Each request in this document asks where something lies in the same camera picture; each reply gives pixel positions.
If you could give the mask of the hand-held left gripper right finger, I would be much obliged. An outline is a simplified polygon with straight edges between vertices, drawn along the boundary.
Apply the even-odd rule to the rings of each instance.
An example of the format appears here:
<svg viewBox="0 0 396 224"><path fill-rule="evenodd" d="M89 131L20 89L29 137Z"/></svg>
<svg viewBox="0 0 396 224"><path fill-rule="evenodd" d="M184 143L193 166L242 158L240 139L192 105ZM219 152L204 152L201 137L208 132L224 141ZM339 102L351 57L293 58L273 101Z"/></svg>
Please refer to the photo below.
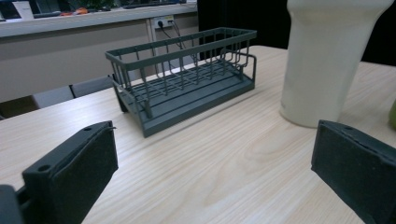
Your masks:
<svg viewBox="0 0 396 224"><path fill-rule="evenodd" d="M321 120L311 170L365 224L396 224L396 148L355 128Z"/></svg>

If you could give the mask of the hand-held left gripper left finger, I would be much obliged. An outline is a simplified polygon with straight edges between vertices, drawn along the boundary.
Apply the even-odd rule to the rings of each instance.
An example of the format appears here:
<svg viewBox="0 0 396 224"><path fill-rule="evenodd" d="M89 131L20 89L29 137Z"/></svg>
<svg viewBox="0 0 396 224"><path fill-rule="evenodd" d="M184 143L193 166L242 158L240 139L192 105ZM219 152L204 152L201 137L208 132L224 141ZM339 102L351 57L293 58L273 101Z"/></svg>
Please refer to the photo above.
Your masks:
<svg viewBox="0 0 396 224"><path fill-rule="evenodd" d="M118 170L110 121L85 127L22 172L27 224L81 224Z"/></svg>

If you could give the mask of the cream tumbler with straw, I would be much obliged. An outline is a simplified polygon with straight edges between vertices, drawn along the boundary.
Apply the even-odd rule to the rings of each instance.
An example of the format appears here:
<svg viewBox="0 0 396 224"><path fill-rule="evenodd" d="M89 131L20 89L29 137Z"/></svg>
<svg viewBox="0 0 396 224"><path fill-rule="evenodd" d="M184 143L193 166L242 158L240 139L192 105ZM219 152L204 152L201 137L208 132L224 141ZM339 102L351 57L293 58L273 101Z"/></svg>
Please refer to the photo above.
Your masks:
<svg viewBox="0 0 396 224"><path fill-rule="evenodd" d="M337 121L378 18L394 0L288 0L281 115L315 128Z"/></svg>

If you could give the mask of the dark grey wire rack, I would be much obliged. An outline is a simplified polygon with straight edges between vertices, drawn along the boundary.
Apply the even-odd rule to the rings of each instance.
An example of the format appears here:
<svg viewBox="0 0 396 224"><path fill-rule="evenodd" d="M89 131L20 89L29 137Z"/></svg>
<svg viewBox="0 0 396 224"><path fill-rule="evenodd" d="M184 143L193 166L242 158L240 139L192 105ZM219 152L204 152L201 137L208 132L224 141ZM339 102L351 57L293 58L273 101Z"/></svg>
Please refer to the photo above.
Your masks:
<svg viewBox="0 0 396 224"><path fill-rule="evenodd" d="M148 137L253 90L256 36L220 27L107 51L120 109Z"/></svg>

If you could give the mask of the grey chair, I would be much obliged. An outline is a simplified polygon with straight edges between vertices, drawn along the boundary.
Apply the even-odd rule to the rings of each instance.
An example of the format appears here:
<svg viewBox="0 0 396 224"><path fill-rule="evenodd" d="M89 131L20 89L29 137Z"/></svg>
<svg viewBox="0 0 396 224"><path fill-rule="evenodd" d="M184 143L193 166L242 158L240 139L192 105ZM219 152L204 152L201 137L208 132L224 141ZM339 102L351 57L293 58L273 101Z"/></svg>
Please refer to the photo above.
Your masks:
<svg viewBox="0 0 396 224"><path fill-rule="evenodd" d="M110 77L99 77L88 81L79 82L70 86L71 92L75 98L92 94L112 87Z"/></svg>
<svg viewBox="0 0 396 224"><path fill-rule="evenodd" d="M35 104L38 108L44 108L51 105L72 100L74 95L69 86L61 87L58 89L43 91L33 95Z"/></svg>

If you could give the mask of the beige office desk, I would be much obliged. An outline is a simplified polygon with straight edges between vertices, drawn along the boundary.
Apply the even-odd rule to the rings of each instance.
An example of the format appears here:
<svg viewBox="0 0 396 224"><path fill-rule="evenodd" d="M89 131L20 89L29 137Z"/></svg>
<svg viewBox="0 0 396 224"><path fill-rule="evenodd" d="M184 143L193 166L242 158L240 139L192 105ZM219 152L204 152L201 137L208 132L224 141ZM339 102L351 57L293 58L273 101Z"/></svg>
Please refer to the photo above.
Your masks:
<svg viewBox="0 0 396 224"><path fill-rule="evenodd" d="M152 22L169 15L198 31L193 3L0 22L0 103L110 74L105 52L163 38Z"/></svg>

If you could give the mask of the orange object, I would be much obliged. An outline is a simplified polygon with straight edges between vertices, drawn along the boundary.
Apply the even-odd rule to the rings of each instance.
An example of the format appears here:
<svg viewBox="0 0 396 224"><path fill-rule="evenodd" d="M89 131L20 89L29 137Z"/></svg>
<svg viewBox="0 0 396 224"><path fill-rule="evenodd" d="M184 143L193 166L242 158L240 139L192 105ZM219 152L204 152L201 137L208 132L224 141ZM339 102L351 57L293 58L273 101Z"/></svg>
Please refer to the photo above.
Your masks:
<svg viewBox="0 0 396 224"><path fill-rule="evenodd" d="M88 14L89 10L85 7L80 7L74 11L61 12L60 16L74 16Z"/></svg>

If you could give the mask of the white sign card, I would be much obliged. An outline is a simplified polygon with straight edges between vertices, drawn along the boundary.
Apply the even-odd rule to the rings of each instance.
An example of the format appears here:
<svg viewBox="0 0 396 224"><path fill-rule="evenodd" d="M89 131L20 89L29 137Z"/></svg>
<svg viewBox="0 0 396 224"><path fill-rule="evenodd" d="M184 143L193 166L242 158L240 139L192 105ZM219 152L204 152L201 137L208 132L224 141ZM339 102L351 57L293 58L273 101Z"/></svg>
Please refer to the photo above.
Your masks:
<svg viewBox="0 0 396 224"><path fill-rule="evenodd" d="M23 20L30 21L34 18L28 1L15 1L13 2L13 6L17 9L17 12Z"/></svg>

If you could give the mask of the green plant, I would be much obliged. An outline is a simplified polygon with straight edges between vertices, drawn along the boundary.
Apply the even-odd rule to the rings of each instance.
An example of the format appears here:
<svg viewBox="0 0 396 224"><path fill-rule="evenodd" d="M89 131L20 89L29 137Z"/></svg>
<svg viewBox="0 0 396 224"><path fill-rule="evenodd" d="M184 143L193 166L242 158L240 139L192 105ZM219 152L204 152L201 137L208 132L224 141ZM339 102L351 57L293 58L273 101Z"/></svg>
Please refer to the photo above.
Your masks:
<svg viewBox="0 0 396 224"><path fill-rule="evenodd" d="M115 6L114 0L77 0L81 7L95 10L109 10Z"/></svg>

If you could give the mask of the white power socket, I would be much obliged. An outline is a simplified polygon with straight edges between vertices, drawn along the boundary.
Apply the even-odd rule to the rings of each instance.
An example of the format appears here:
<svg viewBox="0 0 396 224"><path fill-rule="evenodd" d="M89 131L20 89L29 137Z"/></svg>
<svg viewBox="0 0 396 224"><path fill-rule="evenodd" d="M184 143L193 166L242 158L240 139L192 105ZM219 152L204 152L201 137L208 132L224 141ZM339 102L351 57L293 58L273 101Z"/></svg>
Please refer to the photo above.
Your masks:
<svg viewBox="0 0 396 224"><path fill-rule="evenodd" d="M173 15L156 17L153 19L153 25L155 29L162 29L166 27L171 27L174 21Z"/></svg>

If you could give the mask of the black curtain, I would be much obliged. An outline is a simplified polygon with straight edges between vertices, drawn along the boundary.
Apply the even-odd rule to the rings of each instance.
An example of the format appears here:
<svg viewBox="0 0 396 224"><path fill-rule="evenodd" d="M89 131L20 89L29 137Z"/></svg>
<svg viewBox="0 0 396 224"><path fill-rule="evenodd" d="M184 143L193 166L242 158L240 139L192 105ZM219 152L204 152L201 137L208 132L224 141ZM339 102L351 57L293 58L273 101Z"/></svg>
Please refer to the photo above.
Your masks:
<svg viewBox="0 0 396 224"><path fill-rule="evenodd" d="M218 27L256 30L253 45L288 47L287 0L197 0L197 12L200 31ZM396 0L378 19L362 60L396 66Z"/></svg>

